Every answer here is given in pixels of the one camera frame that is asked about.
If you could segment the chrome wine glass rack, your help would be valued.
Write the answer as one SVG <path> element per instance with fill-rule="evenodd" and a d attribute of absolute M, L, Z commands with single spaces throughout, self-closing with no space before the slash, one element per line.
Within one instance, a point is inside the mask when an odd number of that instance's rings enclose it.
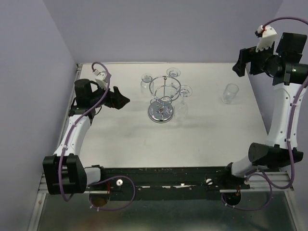
<path fill-rule="evenodd" d="M 156 80 L 162 79 L 163 84 L 154 89 L 152 85 Z M 148 107 L 148 117 L 155 123 L 164 124 L 174 117 L 172 103 L 180 96 L 181 83 L 176 77 L 158 76 L 149 83 L 149 92 L 152 95 Z"/>

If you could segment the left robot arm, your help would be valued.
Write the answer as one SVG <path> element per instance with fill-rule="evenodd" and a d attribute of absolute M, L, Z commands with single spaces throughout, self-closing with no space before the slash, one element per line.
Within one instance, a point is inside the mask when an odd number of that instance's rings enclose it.
<path fill-rule="evenodd" d="M 89 185 L 96 190 L 106 186 L 107 179 L 101 174 L 101 167 L 83 167 L 79 154 L 96 108 L 106 106 L 119 110 L 130 100 L 116 86 L 112 90 L 101 86 L 92 90 L 94 84 L 89 79 L 74 82 L 76 96 L 69 109 L 68 127 L 54 154 L 44 157 L 42 163 L 49 194 L 76 194 L 83 193 Z"/>

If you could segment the clear wine glass front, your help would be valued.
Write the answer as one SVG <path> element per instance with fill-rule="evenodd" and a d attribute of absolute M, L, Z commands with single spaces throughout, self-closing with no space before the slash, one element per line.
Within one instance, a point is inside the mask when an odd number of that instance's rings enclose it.
<path fill-rule="evenodd" d="M 222 95 L 222 102 L 225 104 L 230 104 L 236 97 L 239 91 L 239 87 L 236 84 L 230 83 L 226 86 L 223 95 Z"/>

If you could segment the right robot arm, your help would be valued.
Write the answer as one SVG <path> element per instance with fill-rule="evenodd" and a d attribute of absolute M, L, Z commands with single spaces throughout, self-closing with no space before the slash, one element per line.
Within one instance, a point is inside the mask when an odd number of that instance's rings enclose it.
<path fill-rule="evenodd" d="M 277 47 L 271 40 L 264 49 L 258 47 L 240 50 L 233 71 L 242 77 L 246 64 L 249 74 L 267 74 L 273 79 L 274 109 L 271 127 L 265 144 L 252 143 L 248 156 L 230 163 L 230 172 L 221 177 L 222 185 L 228 189 L 239 183 L 238 177 L 257 167 L 285 167 L 303 158 L 297 150 L 297 124 L 301 102 L 306 93 L 308 77 L 307 64 L 300 63 L 307 35 L 286 33 L 281 36 Z"/>

